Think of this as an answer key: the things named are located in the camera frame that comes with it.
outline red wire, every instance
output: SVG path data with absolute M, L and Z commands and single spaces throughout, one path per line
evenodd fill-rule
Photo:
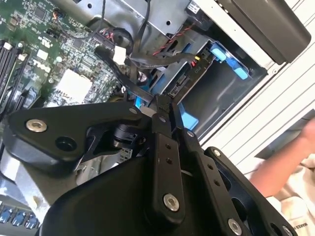
M 183 29 L 181 32 L 178 32 L 172 39 L 170 39 L 164 46 L 160 47 L 158 51 L 156 51 L 155 53 L 153 53 L 153 56 L 155 56 L 156 54 L 160 53 L 163 49 L 167 48 L 171 43 L 173 43 L 175 41 L 176 38 L 178 38 L 179 36 L 182 36 L 186 33 L 187 30 L 190 30 L 193 27 L 194 24 L 192 24 L 191 26 Z

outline chip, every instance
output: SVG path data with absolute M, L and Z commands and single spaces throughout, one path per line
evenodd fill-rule
M 38 52 L 37 52 L 37 56 L 43 60 L 47 60 L 48 58 L 48 53 L 39 49 Z
M 81 103 L 92 87 L 92 82 L 84 76 L 67 69 L 57 85 L 57 90 Z
M 11 18 L 11 20 L 10 20 L 10 24 L 11 24 L 11 25 L 13 25 L 13 26 L 16 26 L 16 25 L 18 24 L 17 19 L 15 19 L 15 18 Z
M 15 27 L 12 26 L 12 25 L 7 25 L 8 29 L 11 30 L 11 31 L 15 31 Z
M 80 49 L 83 45 L 83 41 L 79 39 L 75 39 L 72 44 L 76 49 Z
M 37 7 L 35 9 L 34 15 L 42 20 L 45 17 L 45 11 L 42 8 Z

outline capacitor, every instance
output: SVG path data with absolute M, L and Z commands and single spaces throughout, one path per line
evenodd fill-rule
M 60 62 L 63 61 L 63 58 L 58 56 L 58 57 L 56 57 L 56 61 L 57 61 L 58 63 L 60 63 Z
M 23 48 L 24 47 L 24 43 L 23 42 L 19 42 L 18 43 L 18 48 Z

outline motherboard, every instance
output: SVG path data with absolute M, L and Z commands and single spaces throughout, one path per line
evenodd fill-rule
M 117 85 L 89 29 L 47 0 L 0 0 L 0 106 L 15 111 L 106 102 Z

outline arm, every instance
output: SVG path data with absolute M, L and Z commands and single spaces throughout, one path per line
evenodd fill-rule
M 300 135 L 285 145 L 259 167 L 251 183 L 264 197 L 278 193 L 301 161 L 315 151 L 315 118 L 307 123 Z

